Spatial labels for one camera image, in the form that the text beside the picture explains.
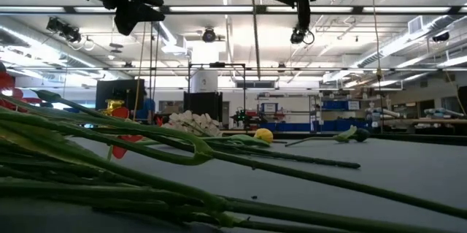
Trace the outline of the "white artificial flower bunch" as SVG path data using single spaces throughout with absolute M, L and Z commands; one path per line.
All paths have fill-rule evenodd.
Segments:
M 172 113 L 169 121 L 162 127 L 185 131 L 198 137 L 221 137 L 220 123 L 212 119 L 209 114 L 197 115 L 187 110 L 183 113 Z

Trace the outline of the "yellow artificial tulip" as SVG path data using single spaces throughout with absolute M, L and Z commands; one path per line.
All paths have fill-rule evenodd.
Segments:
M 257 129 L 252 137 L 247 134 L 234 134 L 228 137 L 205 137 L 204 141 L 270 148 L 274 135 L 268 129 Z
M 333 140 L 336 142 L 350 142 L 352 140 L 356 142 L 364 142 L 370 137 L 370 132 L 367 131 L 366 129 L 358 128 L 357 126 L 351 126 L 348 130 L 343 131 L 339 134 L 335 134 L 332 137 L 307 137 L 302 140 L 298 140 L 295 142 L 289 142 L 285 145 L 285 147 L 290 147 L 293 145 L 298 145 L 304 142 L 308 141 L 314 141 L 314 140 Z

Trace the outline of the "white ceiling vent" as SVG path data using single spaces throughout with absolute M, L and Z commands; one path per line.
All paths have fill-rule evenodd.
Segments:
M 423 16 L 417 16 L 413 18 L 407 23 L 407 25 L 408 25 L 408 33 L 410 35 L 421 32 L 423 28 Z

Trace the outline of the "thin black rig frame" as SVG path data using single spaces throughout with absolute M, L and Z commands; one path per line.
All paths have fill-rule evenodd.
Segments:
M 207 69 L 207 70 L 215 70 L 218 72 L 223 72 L 223 71 L 233 71 L 237 68 L 242 69 L 242 76 L 243 76 L 243 84 L 246 85 L 246 65 L 245 64 L 229 64 L 225 62 L 213 62 L 213 63 L 208 63 L 208 64 L 194 64 L 194 63 L 189 63 L 188 64 L 188 89 L 185 92 L 190 93 L 190 78 L 191 75 L 196 72 L 199 69 Z M 218 82 L 218 89 L 215 92 L 221 92 L 219 89 L 219 82 Z M 245 96 L 246 96 L 246 88 L 243 86 L 243 102 L 245 102 Z

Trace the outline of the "person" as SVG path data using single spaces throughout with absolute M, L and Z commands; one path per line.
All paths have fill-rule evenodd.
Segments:
M 155 102 L 151 99 L 146 91 L 143 91 L 144 103 L 141 109 L 136 111 L 136 119 L 144 124 L 153 124 Z

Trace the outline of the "white cylindrical tank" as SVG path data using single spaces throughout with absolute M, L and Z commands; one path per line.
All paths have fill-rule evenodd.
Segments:
M 191 75 L 190 91 L 211 93 L 218 89 L 218 74 L 215 70 L 199 69 Z

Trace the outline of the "yellow glass vase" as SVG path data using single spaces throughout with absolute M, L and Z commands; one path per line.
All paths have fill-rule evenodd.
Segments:
M 109 115 L 116 118 L 127 118 L 128 109 L 124 106 L 123 100 L 118 99 L 107 99 L 107 108 L 100 110 L 105 115 Z

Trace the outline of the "blue shelf bins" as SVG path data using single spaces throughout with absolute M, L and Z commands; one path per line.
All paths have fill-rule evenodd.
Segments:
M 355 100 L 329 100 L 323 102 L 322 109 L 339 111 L 360 110 L 360 102 Z

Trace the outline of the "black overhead light rail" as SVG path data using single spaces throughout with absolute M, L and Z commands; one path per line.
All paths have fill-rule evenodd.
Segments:
M 165 15 L 294 15 L 296 9 L 285 5 L 177 5 L 155 7 Z M 313 15 L 467 15 L 467 4 L 457 6 L 347 6 L 312 5 Z M 114 10 L 98 6 L 0 6 L 0 15 L 113 15 Z

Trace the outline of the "black panel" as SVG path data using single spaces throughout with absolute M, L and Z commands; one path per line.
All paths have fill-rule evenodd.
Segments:
M 183 109 L 193 114 L 208 114 L 211 119 L 223 120 L 223 94 L 221 92 L 183 93 Z

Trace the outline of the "device with green lights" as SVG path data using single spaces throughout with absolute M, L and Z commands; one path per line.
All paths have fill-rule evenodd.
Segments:
M 239 110 L 237 110 L 235 114 L 231 116 L 231 119 L 233 120 L 233 124 L 235 127 L 244 130 L 250 129 L 251 117 L 247 114 L 247 111 L 245 109 L 240 108 Z

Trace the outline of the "black monitor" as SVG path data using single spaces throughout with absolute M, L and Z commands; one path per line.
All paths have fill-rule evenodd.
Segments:
M 107 99 L 123 100 L 129 110 L 141 109 L 143 99 L 144 80 L 112 80 L 98 81 L 96 85 L 96 109 L 107 108 Z

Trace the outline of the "blue-grey table mat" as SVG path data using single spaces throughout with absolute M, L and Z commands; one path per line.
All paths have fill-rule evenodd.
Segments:
M 286 161 L 285 166 L 467 209 L 467 147 L 369 139 L 341 144 L 329 140 L 275 151 L 355 162 L 345 169 Z M 128 152 L 124 167 L 201 188 L 213 194 L 432 229 L 467 233 L 467 221 L 354 191 L 213 160 L 196 167 L 157 161 Z M 264 233 L 219 230 L 202 224 L 179 227 L 90 208 L 27 199 L 0 200 L 0 233 Z

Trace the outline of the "row of blue bins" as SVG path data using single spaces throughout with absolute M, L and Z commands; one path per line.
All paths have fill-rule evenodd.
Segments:
M 358 128 L 367 128 L 371 125 L 369 121 L 361 121 L 358 119 L 338 119 L 333 121 L 324 121 L 320 124 L 319 121 L 312 121 L 311 123 L 261 123 L 262 129 L 269 129 L 272 132 L 318 132 L 318 131 L 346 131 L 351 126 Z

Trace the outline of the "wooden workbench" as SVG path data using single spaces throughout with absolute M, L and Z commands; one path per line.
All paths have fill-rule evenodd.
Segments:
M 467 124 L 466 119 L 431 119 L 431 118 L 420 118 L 420 119 L 389 119 L 380 121 L 385 126 L 404 125 L 411 126 L 419 123 L 439 123 L 439 124 L 452 124 L 460 125 Z

